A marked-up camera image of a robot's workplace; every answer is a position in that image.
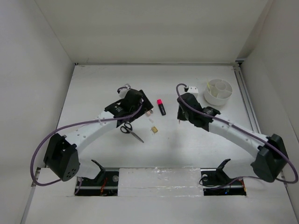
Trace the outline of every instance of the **black marker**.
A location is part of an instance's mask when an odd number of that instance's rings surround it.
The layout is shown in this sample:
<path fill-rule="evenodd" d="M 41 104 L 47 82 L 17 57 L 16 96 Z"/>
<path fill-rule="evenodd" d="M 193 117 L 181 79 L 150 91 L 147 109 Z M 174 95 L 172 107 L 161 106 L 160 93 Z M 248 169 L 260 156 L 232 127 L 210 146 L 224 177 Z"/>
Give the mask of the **black marker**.
<path fill-rule="evenodd" d="M 162 116 L 166 115 L 166 112 L 165 112 L 162 100 L 160 100 L 160 99 L 157 100 L 157 104 L 158 104 L 158 107 L 159 107 L 159 109 L 161 111 Z"/>

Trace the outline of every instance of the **scissors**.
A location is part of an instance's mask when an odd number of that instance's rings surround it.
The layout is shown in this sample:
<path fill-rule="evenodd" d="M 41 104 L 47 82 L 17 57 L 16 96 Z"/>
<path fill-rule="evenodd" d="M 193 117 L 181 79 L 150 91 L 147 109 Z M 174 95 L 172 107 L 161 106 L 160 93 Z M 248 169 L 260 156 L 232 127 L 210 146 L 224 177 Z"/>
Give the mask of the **scissors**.
<path fill-rule="evenodd" d="M 128 122 L 125 122 L 123 126 L 121 126 L 121 132 L 125 134 L 132 134 L 135 138 L 137 138 L 140 142 L 144 143 L 144 141 L 133 132 L 132 125 Z"/>

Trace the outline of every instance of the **white round container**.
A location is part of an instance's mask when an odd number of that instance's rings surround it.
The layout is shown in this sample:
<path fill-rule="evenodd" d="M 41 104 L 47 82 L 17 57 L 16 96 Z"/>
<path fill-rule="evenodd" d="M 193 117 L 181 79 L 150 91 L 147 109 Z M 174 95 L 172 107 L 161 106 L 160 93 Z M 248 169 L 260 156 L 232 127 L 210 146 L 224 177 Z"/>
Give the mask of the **white round container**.
<path fill-rule="evenodd" d="M 225 105 L 233 93 L 232 86 L 222 79 L 213 79 L 209 81 L 204 96 L 208 103 L 214 106 Z"/>

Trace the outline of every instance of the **black scissors handle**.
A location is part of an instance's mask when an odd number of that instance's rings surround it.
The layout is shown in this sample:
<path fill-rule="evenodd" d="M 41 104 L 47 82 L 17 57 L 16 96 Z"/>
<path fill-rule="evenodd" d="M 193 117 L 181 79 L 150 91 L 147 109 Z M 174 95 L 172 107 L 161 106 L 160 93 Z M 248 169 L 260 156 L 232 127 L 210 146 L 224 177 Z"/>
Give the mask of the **black scissors handle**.
<path fill-rule="evenodd" d="M 132 125 L 130 123 L 128 123 L 128 122 L 125 122 L 123 124 L 123 126 L 121 126 L 121 132 L 125 133 L 125 134 L 130 134 L 131 132 L 128 131 L 128 130 L 130 130 L 130 131 L 133 130 Z"/>

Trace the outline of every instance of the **scissors blade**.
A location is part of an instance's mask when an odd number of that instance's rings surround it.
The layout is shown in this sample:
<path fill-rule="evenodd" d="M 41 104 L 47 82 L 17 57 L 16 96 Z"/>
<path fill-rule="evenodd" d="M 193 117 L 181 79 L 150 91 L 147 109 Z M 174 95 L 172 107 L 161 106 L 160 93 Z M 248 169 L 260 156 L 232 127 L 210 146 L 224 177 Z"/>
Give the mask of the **scissors blade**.
<path fill-rule="evenodd" d="M 127 129 L 135 138 L 137 138 L 140 142 L 144 143 L 144 141 L 134 132 L 132 132 L 130 129 Z"/>

